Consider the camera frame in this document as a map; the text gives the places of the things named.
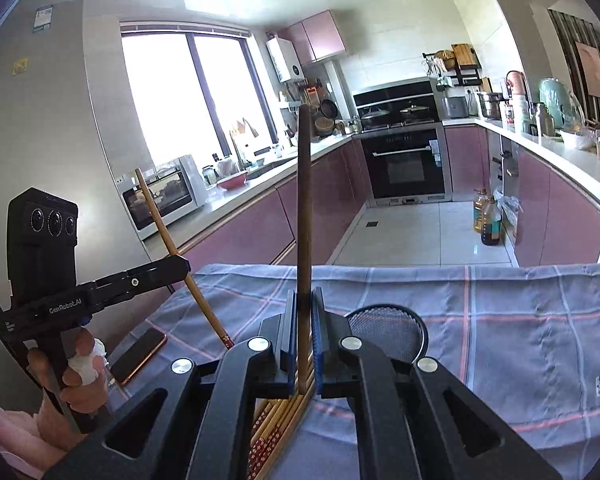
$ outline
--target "blind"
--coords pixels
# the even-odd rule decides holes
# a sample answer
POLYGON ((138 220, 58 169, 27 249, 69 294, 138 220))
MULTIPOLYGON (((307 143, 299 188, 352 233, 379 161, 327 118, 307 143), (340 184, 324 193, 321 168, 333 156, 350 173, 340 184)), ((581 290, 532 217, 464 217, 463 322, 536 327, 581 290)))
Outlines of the blind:
POLYGON ((120 32, 197 32, 199 34, 219 34, 233 38, 248 38, 251 33, 246 28, 235 25, 213 25, 189 22, 120 22, 120 32))

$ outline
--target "mesh strainer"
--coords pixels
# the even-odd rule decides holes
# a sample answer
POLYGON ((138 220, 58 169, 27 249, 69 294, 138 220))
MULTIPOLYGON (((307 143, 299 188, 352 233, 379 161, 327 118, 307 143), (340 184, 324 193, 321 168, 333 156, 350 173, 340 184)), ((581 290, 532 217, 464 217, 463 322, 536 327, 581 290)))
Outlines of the mesh strainer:
POLYGON ((346 315, 354 336, 378 346, 387 357, 412 364, 424 357, 429 335, 413 310, 394 304, 364 306, 346 315))

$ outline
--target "teal appliance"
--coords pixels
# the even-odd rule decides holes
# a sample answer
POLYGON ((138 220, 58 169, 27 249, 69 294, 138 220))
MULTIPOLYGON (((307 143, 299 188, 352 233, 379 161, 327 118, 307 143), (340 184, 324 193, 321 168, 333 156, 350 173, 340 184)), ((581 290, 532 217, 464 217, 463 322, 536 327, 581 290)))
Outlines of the teal appliance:
POLYGON ((540 102, 554 118, 556 129, 572 132, 585 123, 578 98, 557 79, 542 79, 540 102))

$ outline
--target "blue tablecloth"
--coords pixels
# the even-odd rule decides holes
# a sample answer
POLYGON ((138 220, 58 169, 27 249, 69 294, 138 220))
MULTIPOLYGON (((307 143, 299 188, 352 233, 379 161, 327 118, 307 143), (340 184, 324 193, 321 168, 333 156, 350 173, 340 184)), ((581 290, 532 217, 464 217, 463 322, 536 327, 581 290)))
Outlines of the blue tablecloth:
MULTIPOLYGON (((283 311, 295 267, 203 267, 196 281, 234 341, 283 311)), ((536 448, 565 479, 600 457, 600 264, 537 267, 365 269, 314 267, 328 310, 403 304, 429 329, 436 357, 536 448)), ((115 349, 115 362, 150 327, 167 344, 122 389, 112 408, 174 359, 203 363, 224 347, 186 288, 176 291, 115 349)), ((273 479, 355 479, 354 417, 345 400, 315 399, 270 473, 273 479)))

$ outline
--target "oven handle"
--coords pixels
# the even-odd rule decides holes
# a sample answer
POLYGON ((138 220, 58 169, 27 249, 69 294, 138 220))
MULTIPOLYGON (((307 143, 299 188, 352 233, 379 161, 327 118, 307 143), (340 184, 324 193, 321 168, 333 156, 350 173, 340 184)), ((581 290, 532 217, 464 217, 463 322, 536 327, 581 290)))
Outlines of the oven handle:
POLYGON ((398 152, 386 152, 386 153, 376 153, 373 152, 373 156, 387 156, 387 155, 398 155, 399 153, 415 153, 415 152, 430 152, 431 146, 426 146, 424 148, 415 148, 414 150, 399 150, 398 152))

